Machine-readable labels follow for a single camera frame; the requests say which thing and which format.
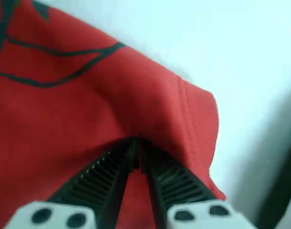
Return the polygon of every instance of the white surface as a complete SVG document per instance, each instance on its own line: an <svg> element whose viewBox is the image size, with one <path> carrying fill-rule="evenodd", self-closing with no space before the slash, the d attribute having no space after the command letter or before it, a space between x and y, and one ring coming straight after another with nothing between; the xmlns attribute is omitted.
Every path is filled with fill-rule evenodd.
<svg viewBox="0 0 291 229"><path fill-rule="evenodd" d="M254 220L291 145L291 0L42 1L214 94L210 173Z"/></svg>
<svg viewBox="0 0 291 229"><path fill-rule="evenodd" d="M52 214L46 222L34 224L31 218L35 212L42 208L51 209ZM95 213L91 208L34 201L17 209L5 229L69 229L67 219L76 213L82 213L86 216L85 223L79 229L97 228Z"/></svg>
<svg viewBox="0 0 291 229"><path fill-rule="evenodd" d="M210 208L222 206L229 215L212 216ZM175 219L178 211L188 211L194 216L189 221ZM209 200L198 203L178 204L172 206L167 213L167 229L256 229L242 214L234 211L232 206L221 200Z"/></svg>

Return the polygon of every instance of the red cloth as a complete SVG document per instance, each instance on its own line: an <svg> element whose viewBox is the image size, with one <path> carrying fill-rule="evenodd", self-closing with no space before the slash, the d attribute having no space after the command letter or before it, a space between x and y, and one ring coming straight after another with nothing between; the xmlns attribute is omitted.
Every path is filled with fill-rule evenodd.
<svg viewBox="0 0 291 229"><path fill-rule="evenodd" d="M218 131L209 92L61 11L13 3L0 4L0 228L17 207L46 200L90 153L128 136L173 153L224 198L208 170ZM117 226L154 228L138 172Z"/></svg>

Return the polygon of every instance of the white background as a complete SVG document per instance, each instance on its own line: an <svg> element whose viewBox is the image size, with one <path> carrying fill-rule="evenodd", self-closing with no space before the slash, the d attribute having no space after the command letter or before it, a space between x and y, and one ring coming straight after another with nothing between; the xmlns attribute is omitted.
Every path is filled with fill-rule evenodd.
<svg viewBox="0 0 291 229"><path fill-rule="evenodd" d="M291 145L291 0L41 1L214 94L210 174L254 221Z"/></svg>

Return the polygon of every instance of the black graphic design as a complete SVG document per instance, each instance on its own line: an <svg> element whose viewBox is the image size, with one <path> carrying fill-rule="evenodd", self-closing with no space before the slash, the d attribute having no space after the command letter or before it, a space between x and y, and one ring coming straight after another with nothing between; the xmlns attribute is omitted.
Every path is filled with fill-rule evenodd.
<svg viewBox="0 0 291 229"><path fill-rule="evenodd" d="M99 53L99 56L96 56L93 59L91 59L89 62L84 64L80 69L78 69L74 73L72 73L68 76L64 76L56 81L39 82L39 81L36 81L32 78L21 77L21 76L16 76L15 74L11 74L11 73L0 72L0 76L2 76L2 77L6 77L9 80L16 81L18 83L28 84L28 85L36 86L36 87L43 87L43 88L55 87L55 86L69 82L70 80L81 76L84 72L89 70L94 64L98 63L99 61L101 61L105 57L112 55L119 48L124 47L124 44L117 42L116 44L109 46L109 47L105 47L105 48L88 49L88 50L80 50L80 51L72 51L72 52L62 52L62 51L49 49L49 48L42 46L42 45L32 44L32 43L25 42L25 41L19 41L17 39L8 37L6 35L6 30L7 30L7 26L9 24L9 21L10 21L10 17L13 13L13 9L16 8L21 1L22 0L1 0L0 52L2 50L2 46L3 46L4 41L7 39L8 42L10 42L10 43L13 43L16 45L21 45L23 47L30 48L30 49L41 50L43 52L46 52L47 54L55 55L55 56L68 57L68 56L77 56L77 55L84 55L84 54L90 54L90 53ZM32 4L33 4L35 10L44 19L48 19L48 16L49 16L49 14L48 14L49 7L48 6L40 4L34 0L32 1Z"/></svg>

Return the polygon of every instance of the white plastic part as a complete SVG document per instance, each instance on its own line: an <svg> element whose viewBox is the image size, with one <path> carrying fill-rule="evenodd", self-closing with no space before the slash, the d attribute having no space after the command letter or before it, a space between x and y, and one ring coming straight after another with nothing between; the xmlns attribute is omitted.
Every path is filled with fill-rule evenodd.
<svg viewBox="0 0 291 229"><path fill-rule="evenodd" d="M216 206L223 207L229 214L212 215L210 209ZM175 219L177 212L189 212L194 219ZM172 206L167 213L167 229L255 229L255 226L227 202L209 200Z"/></svg>
<svg viewBox="0 0 291 229"><path fill-rule="evenodd" d="M42 223L34 223L32 216L41 209L50 209L49 219ZM34 201L19 208L6 225L5 229L70 229L68 219L76 214L85 216L85 222L75 227L78 229L96 229L95 214L91 208Z"/></svg>

